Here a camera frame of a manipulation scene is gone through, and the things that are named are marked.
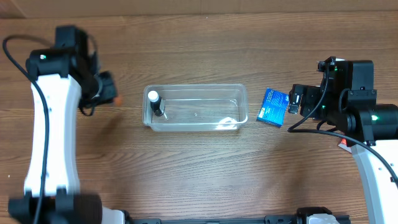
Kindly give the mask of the dark bottle white cap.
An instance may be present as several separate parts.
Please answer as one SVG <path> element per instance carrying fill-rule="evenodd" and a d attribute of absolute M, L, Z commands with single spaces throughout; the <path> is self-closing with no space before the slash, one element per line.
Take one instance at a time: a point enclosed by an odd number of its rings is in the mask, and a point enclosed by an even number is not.
<path fill-rule="evenodd" d="M 150 107 L 156 116 L 162 116 L 165 111 L 165 103 L 163 98 L 154 90 L 148 92 Z"/>

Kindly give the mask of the red packet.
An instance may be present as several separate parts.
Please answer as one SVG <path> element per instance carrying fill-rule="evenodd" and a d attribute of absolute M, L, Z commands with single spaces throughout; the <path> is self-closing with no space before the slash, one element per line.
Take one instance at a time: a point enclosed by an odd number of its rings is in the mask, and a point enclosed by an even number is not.
<path fill-rule="evenodd" d="M 341 139 L 341 141 L 338 144 L 338 147 L 346 150 L 347 152 L 351 153 L 351 148 L 347 146 L 346 139 Z"/>

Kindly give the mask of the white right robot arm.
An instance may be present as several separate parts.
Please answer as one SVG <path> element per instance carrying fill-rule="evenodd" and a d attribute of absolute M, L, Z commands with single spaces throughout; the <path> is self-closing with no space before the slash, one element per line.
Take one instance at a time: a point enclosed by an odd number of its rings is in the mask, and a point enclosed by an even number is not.
<path fill-rule="evenodd" d="M 364 189 L 370 223 L 397 223 L 397 106 L 377 103 L 374 63 L 329 57 L 319 61 L 318 86 L 294 84 L 291 114 L 313 118 L 314 134 L 346 140 Z"/>

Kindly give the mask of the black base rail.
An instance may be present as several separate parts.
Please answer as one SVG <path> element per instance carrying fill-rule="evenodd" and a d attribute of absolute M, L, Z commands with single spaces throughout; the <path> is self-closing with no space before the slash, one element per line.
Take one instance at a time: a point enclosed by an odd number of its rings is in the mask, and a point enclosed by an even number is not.
<path fill-rule="evenodd" d="M 132 219 L 128 224 L 351 224 L 349 215 L 337 215 L 326 207 L 302 207 L 293 215 L 266 215 L 260 218 L 214 218 L 161 220 L 159 218 Z"/>

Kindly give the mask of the blue box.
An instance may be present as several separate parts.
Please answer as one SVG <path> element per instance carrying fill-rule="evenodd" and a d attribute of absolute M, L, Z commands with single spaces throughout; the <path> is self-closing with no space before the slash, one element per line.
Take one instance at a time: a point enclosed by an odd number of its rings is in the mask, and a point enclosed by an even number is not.
<path fill-rule="evenodd" d="M 280 128 L 284 123 L 289 96 L 267 88 L 257 120 Z"/>

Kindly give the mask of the clear plastic container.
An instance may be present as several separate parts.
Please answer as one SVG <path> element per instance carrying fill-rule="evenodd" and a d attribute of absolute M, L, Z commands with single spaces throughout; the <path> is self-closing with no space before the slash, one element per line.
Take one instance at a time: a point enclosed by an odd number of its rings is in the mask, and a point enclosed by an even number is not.
<path fill-rule="evenodd" d="M 156 116 L 148 92 L 156 91 L 165 111 Z M 242 84 L 148 85 L 142 122 L 158 132 L 232 131 L 248 120 L 248 94 Z"/>

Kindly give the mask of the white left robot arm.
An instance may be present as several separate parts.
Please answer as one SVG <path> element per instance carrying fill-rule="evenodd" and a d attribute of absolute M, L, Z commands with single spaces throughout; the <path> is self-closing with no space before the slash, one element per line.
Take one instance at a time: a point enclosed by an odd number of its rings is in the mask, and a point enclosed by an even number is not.
<path fill-rule="evenodd" d="M 97 44 L 76 26 L 59 26 L 54 42 L 40 43 L 20 66 L 34 97 L 34 130 L 24 194 L 9 200 L 9 215 L 19 223 L 129 223 L 127 212 L 80 190 L 77 113 L 92 116 L 118 95 L 111 74 L 100 69 Z"/>

